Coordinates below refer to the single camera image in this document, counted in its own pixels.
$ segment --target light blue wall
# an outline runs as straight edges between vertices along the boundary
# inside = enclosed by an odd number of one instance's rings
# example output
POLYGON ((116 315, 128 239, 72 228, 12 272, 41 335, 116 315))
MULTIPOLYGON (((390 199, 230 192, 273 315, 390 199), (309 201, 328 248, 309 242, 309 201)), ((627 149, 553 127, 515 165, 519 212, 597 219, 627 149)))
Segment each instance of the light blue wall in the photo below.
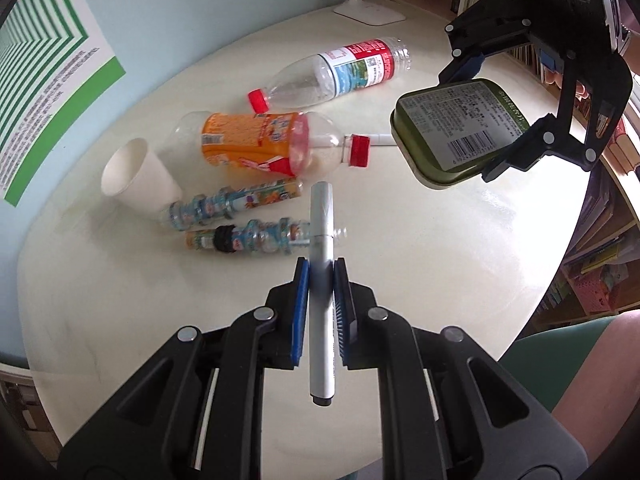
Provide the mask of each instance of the light blue wall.
POLYGON ((87 0, 126 75, 69 129, 17 208, 0 201, 0 360, 26 365, 16 263, 29 225, 84 151, 117 117, 180 70, 251 32, 341 0, 87 0))

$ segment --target white table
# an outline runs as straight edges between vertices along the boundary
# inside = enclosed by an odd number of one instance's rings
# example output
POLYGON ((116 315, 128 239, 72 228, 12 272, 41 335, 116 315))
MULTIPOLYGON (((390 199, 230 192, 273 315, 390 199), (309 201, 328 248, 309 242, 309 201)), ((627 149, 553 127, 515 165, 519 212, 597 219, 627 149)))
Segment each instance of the white table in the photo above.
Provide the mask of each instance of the white table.
MULTIPOLYGON (((20 316, 38 393, 60 440, 74 431, 179 327, 208 331, 263 304, 288 282, 292 256, 195 253, 181 237, 103 198, 99 177, 111 154, 142 136, 186 192, 229 183, 217 168, 190 177, 168 140, 192 110, 249 112, 246 93, 294 60, 380 36, 403 38, 413 66, 404 77, 316 109, 344 133, 388 132, 396 100, 434 86, 449 62, 446 22, 384 0, 407 20, 367 27, 318 10, 252 34, 196 63, 133 106, 72 168, 34 222, 20 257, 20 316)), ((527 119, 557 102, 506 55, 482 75, 500 84, 527 119)), ((576 123, 575 135, 584 135, 576 123)), ((237 175, 232 176, 236 184, 237 175)), ((337 256, 378 303, 439 331, 456 324, 493 357, 508 348, 550 283, 578 218, 588 176, 546 157, 528 173, 509 170, 447 190, 423 187, 395 147, 374 147, 366 170, 340 168, 337 225, 350 236, 337 256)), ((242 214, 308 218, 308 194, 242 214)), ((308 394, 308 348, 295 372, 266 374, 262 464, 265 479, 337 478, 381 455, 376 374, 337 367, 329 408, 308 394)))

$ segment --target person's hand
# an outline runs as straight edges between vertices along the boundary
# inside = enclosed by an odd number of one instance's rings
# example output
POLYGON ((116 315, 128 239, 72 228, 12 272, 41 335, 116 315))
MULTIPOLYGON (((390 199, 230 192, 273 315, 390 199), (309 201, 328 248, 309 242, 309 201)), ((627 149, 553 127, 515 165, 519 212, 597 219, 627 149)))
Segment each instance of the person's hand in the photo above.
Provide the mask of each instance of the person's hand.
MULTIPOLYGON (((549 85, 556 84, 560 88, 562 88, 562 74, 559 74, 558 72, 554 72, 553 70, 549 70, 546 66, 544 67, 544 69, 545 69, 545 83, 549 85)), ((586 88, 579 81, 575 85, 575 96, 578 99, 580 99, 580 101, 589 97, 589 93, 587 92, 586 88)))

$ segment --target white paper cup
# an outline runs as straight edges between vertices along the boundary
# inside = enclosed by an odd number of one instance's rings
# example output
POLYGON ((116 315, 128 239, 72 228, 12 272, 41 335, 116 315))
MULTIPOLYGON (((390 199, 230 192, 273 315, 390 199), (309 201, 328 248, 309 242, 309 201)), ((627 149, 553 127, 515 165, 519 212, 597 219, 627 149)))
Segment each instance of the white paper cup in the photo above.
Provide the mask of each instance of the white paper cup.
POLYGON ((105 196, 150 218, 182 199, 182 190, 145 139, 130 140, 113 154, 100 188, 105 196))

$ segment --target green and white poster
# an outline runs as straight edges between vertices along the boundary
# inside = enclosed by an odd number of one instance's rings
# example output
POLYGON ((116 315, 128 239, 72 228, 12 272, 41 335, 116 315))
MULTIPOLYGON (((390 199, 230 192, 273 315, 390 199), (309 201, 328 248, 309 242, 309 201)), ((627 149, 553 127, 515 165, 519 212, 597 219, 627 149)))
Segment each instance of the green and white poster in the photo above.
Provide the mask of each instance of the green and white poster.
POLYGON ((17 205, 69 126, 124 69, 85 0, 18 0, 0 28, 0 198, 17 205))

